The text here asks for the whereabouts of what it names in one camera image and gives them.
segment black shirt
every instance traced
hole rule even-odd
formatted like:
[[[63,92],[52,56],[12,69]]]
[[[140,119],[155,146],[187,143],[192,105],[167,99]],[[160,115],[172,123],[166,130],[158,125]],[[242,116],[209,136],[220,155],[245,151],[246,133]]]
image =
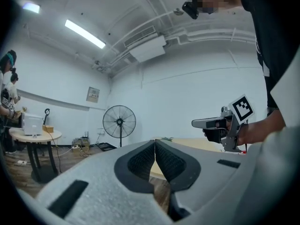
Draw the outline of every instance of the black shirt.
[[[298,1],[241,0],[253,18],[258,60],[270,70],[270,76],[265,77],[269,107],[277,107],[270,91],[291,64],[300,45]]]

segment table surface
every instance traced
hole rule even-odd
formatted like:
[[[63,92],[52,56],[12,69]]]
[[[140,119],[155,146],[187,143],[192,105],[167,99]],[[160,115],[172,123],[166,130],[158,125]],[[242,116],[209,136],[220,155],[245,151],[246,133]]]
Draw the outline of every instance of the table surface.
[[[213,151],[213,152],[221,152],[214,146],[213,142],[208,141],[207,138],[174,138],[174,139],[172,139],[172,142],[183,145],[183,146],[188,146],[191,148],[203,149],[203,150],[208,150],[208,151]],[[151,168],[150,175],[152,177],[165,180],[165,177],[164,177],[163,173],[161,172],[156,161],[154,162],[154,164]]]
[[[44,143],[44,142],[49,142],[56,139],[59,139],[62,134],[59,131],[54,130],[53,133],[47,133],[43,131],[41,135],[37,135],[37,137],[33,137],[31,135],[25,135],[24,131],[22,129],[17,129],[17,128],[11,128],[9,130],[9,134],[12,136],[14,140],[19,140],[24,143]]]

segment person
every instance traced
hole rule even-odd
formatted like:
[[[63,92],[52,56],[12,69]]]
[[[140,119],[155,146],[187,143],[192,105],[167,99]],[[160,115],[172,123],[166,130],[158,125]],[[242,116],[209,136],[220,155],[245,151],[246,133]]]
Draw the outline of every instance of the person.
[[[269,114],[262,121],[243,125],[239,132],[238,145],[263,142],[270,133],[285,127],[285,121],[270,91],[291,64],[300,45],[299,26],[294,19],[297,1],[192,0],[198,13],[211,14],[218,10],[243,6],[253,18],[257,57],[265,76]]]
[[[15,87],[15,83],[19,80],[18,74],[16,72],[12,72],[10,77],[10,82],[5,85],[5,89],[8,90],[9,96],[12,99],[14,104],[17,104],[20,101],[21,97],[17,94],[17,89]]]
[[[15,51],[10,50],[7,54],[5,54],[2,59],[0,60],[0,91],[1,91],[1,95],[2,93],[2,88],[3,88],[3,77],[4,74],[7,73],[8,71],[15,71],[15,69],[13,68],[13,66],[15,65],[15,61],[16,61],[17,55],[15,53]],[[13,110],[9,110],[7,109],[2,102],[0,103],[0,115],[1,115],[1,124],[0,124],[0,132],[1,132],[1,142],[4,141],[4,138],[6,137],[5,135],[7,134],[5,131],[5,119],[10,118],[10,119],[14,119],[17,117],[17,114],[13,111]],[[12,141],[10,140],[10,144],[8,144],[7,142],[3,143],[5,151],[9,154],[13,154],[16,152],[16,149],[13,148],[12,146]]]

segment fluorescent light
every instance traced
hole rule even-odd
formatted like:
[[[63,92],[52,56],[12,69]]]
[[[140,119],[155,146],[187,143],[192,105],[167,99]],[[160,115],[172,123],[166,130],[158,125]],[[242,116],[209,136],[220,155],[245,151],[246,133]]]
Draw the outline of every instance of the fluorescent light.
[[[71,22],[70,20],[66,20],[65,26],[67,28],[70,28],[74,32],[78,33],[79,35],[83,36],[84,38],[86,38],[87,40],[89,40],[93,44],[97,45],[101,49],[105,47],[105,43],[104,42],[100,41],[98,38],[96,38],[95,36],[91,35],[89,32],[87,32],[83,28],[79,27],[75,23]]]
[[[25,5],[23,6],[23,9],[29,10],[34,13],[39,13],[39,5],[30,3],[30,2],[25,3]]]

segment ceiling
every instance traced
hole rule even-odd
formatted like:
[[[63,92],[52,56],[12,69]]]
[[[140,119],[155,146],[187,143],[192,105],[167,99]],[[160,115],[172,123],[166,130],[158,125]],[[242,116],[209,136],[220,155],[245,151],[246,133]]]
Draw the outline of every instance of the ceiling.
[[[240,8],[216,14],[199,14],[192,20],[187,14],[173,11],[186,0],[31,0],[41,6],[40,13],[23,10],[16,26],[29,39],[40,40],[77,57],[87,64],[100,61],[101,72],[115,75],[135,63],[126,53],[124,41],[143,29],[154,26],[164,35],[168,46],[198,41],[188,39],[190,32],[210,33],[206,39],[245,39],[253,42],[254,26],[251,14]],[[100,49],[64,26],[69,19],[106,42]]]

